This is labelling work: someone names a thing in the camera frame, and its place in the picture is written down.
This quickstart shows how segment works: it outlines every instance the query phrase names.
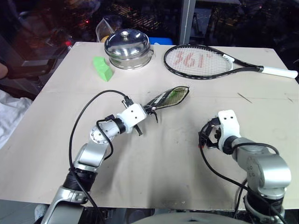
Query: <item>white grip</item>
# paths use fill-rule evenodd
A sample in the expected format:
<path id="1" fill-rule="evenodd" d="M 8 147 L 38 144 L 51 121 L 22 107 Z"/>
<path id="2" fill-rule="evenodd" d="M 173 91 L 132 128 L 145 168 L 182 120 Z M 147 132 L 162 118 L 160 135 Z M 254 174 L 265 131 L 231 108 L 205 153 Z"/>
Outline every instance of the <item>white grip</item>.
<path id="1" fill-rule="evenodd" d="M 297 71 L 287 70 L 287 69 L 277 69 L 272 67 L 263 67 L 262 73 L 276 75 L 276 76 L 283 76 L 288 78 L 296 78 L 298 75 Z"/>

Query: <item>green foam block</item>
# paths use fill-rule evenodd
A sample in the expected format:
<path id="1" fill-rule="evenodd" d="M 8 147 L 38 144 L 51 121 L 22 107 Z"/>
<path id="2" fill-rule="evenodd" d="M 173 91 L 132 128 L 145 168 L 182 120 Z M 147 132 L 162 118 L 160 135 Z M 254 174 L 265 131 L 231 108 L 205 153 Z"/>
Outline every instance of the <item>green foam block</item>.
<path id="1" fill-rule="evenodd" d="M 111 68 L 106 64 L 105 59 L 103 57 L 94 57 L 93 65 L 98 72 L 98 75 L 105 80 L 106 82 L 111 79 L 113 72 Z"/>

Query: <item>stainless steel pot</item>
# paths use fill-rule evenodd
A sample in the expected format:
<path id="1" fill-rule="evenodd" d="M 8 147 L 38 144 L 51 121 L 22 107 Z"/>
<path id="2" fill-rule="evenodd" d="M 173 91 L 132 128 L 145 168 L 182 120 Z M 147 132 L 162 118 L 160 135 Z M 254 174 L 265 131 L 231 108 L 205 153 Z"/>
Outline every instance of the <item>stainless steel pot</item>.
<path id="1" fill-rule="evenodd" d="M 135 29 L 120 29 L 105 41 L 111 64 L 120 69 L 138 69 L 150 62 L 154 51 L 148 36 Z"/>

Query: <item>tennis racket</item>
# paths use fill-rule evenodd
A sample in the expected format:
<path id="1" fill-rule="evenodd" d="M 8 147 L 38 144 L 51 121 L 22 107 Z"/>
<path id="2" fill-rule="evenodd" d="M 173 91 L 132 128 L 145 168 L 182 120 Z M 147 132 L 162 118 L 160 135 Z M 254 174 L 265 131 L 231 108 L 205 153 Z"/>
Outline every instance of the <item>tennis racket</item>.
<path id="1" fill-rule="evenodd" d="M 234 69 L 234 63 L 243 67 Z M 176 75 L 192 79 L 213 79 L 240 71 L 256 71 L 295 78 L 297 71 L 249 64 L 203 45 L 178 45 L 164 55 L 164 65 Z"/>

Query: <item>black cable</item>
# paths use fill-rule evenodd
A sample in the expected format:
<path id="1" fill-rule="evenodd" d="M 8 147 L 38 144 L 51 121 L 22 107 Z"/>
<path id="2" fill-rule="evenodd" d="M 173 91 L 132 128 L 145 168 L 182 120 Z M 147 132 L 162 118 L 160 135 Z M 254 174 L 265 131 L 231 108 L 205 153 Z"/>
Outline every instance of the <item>black cable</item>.
<path id="1" fill-rule="evenodd" d="M 110 149 L 111 149 L 110 154 L 104 158 L 104 160 L 106 160 L 106 159 L 108 159 L 110 156 L 112 156 L 114 149 L 113 149 L 112 142 L 111 142 L 110 139 L 107 137 L 107 135 L 103 132 L 103 130 L 100 128 L 99 123 L 102 122 L 102 121 L 105 121 L 105 120 L 98 120 L 98 121 L 97 121 L 97 127 L 98 127 L 98 130 L 101 132 L 101 134 L 105 137 L 105 139 L 106 139 L 107 142 L 109 143 L 109 145 L 110 145 Z"/>
<path id="2" fill-rule="evenodd" d="M 78 186 L 81 188 L 81 190 L 84 192 L 84 194 L 86 195 L 86 197 L 88 198 L 88 200 L 90 201 L 90 203 L 93 205 L 93 207 L 96 209 L 96 211 L 98 212 L 99 214 L 99 217 L 100 217 L 100 220 L 102 223 L 105 223 L 105 220 L 103 218 L 103 215 L 100 211 L 100 209 L 98 208 L 97 204 L 94 202 L 93 198 L 89 195 L 89 193 L 85 190 L 84 186 L 82 186 L 80 180 L 79 180 L 79 177 L 78 175 L 75 173 L 75 167 L 74 167 L 74 164 L 73 164 L 73 159 L 72 159 L 72 156 L 71 156 L 71 147 L 72 147 L 72 141 L 73 141 L 73 136 L 74 136 L 74 133 L 75 133 L 75 130 L 76 130 L 76 127 L 77 127 L 77 124 L 80 120 L 80 118 L 82 117 L 84 111 L 87 109 L 87 107 L 97 98 L 99 97 L 100 95 L 106 93 L 106 92 L 115 92 L 115 93 L 118 93 L 120 95 L 122 95 L 123 97 L 126 97 L 125 94 L 123 94 L 122 92 L 119 92 L 119 91 L 116 91 L 116 90 L 105 90 L 105 91 L 102 91 L 100 93 L 98 93 L 97 95 L 95 95 L 85 106 L 84 108 L 82 109 L 82 111 L 80 112 L 79 116 L 77 117 L 76 121 L 75 121 L 75 124 L 74 124 L 74 127 L 71 131 L 71 136 L 70 136 L 70 142 L 69 142 L 69 164 L 70 164 L 70 172 L 71 174 L 75 177 L 75 180 L 78 184 Z"/>
<path id="3" fill-rule="evenodd" d="M 279 155 L 279 151 L 278 151 L 274 146 L 272 146 L 272 145 L 268 145 L 268 144 L 265 144 L 265 143 L 256 143 L 256 142 L 248 142 L 248 143 L 240 143 L 240 144 L 237 144 L 237 145 L 235 145 L 235 146 L 232 148 L 233 151 L 234 151 L 235 149 L 237 149 L 238 147 L 240 147 L 240 146 L 265 146 L 265 147 L 268 147 L 268 148 L 273 149 L 273 151 L 274 151 L 277 155 Z M 246 183 L 247 183 L 247 179 L 245 179 L 245 180 L 243 181 L 242 184 L 245 185 Z M 235 212 L 234 212 L 234 214 L 233 214 L 233 218 L 236 217 L 237 212 L 238 212 L 238 210 L 239 210 L 239 205 L 240 205 L 240 200 L 241 200 L 242 192 L 243 192 L 243 188 L 240 189 L 239 196 L 238 196 L 238 200 L 237 200 L 237 204 L 236 204 L 236 206 L 235 206 Z"/>
<path id="4" fill-rule="evenodd" d="M 233 151 L 234 151 L 235 149 L 237 149 L 238 147 L 240 147 L 240 146 L 265 146 L 265 147 L 268 147 L 268 148 L 273 149 L 273 151 L 274 151 L 277 155 L 279 155 L 279 151 L 278 151 L 277 148 L 275 148 L 274 146 L 272 146 L 272 145 L 268 145 L 268 144 L 265 144 L 265 143 L 257 143 L 257 142 L 246 142 L 246 143 L 240 143 L 240 144 L 237 144 L 237 145 L 235 145 L 235 146 L 232 148 Z"/>
<path id="5" fill-rule="evenodd" d="M 285 219 L 281 216 L 281 214 L 280 214 L 280 213 L 279 213 L 279 212 L 278 212 L 278 211 L 277 211 L 271 204 L 269 204 L 269 203 L 268 203 L 262 196 L 260 196 L 260 195 L 259 195 L 258 193 L 256 193 L 256 192 L 254 192 L 252 189 L 246 187 L 244 184 L 241 184 L 241 183 L 239 183 L 239 182 L 237 182 L 237 181 L 234 181 L 234 180 L 232 180 L 232 179 L 230 179 L 230 178 L 228 178 L 228 177 L 226 177 L 226 176 L 224 176 L 224 175 L 218 173 L 216 170 L 214 170 L 214 169 L 211 167 L 211 165 L 209 164 L 209 162 L 207 161 L 207 159 L 206 159 L 206 157 L 205 157 L 205 154 L 204 154 L 204 151 L 203 151 L 203 148 L 202 148 L 202 143 L 201 143 L 201 136 L 202 136 L 202 133 L 203 133 L 204 129 L 205 129 L 208 125 L 209 125 L 209 122 L 206 123 L 206 124 L 202 127 L 201 131 L 199 132 L 199 148 L 200 148 L 200 153 L 201 153 L 202 158 L 203 158 L 205 164 L 207 165 L 207 167 L 208 167 L 214 174 L 216 174 L 217 176 L 221 177 L 222 179 L 224 179 L 224 180 L 226 180 L 226 181 L 228 181 L 228 182 L 231 182 L 231 183 L 233 183 L 234 185 L 237 185 L 237 186 L 239 186 L 239 187 L 241 187 L 241 188 L 243 188 L 243 189 L 249 191 L 250 193 L 254 194 L 257 198 L 259 198 L 260 200 L 262 200 L 264 203 L 268 204 L 269 208 L 275 213 L 275 215 L 277 215 L 277 216 L 280 218 L 280 220 L 281 220 L 284 224 L 287 224 L 287 222 L 286 222 Z"/>
<path id="6" fill-rule="evenodd" d="M 247 183 L 247 179 L 245 179 L 242 184 L 245 185 Z M 239 192 L 239 196 L 238 196 L 238 200 L 237 200 L 237 204 L 235 206 L 235 212 L 233 214 L 233 218 L 236 218 L 237 216 L 237 212 L 239 210 L 239 206 L 240 206 L 240 200 L 241 200 L 241 196 L 242 196 L 242 192 L 243 192 L 243 188 L 240 189 L 240 192 Z"/>

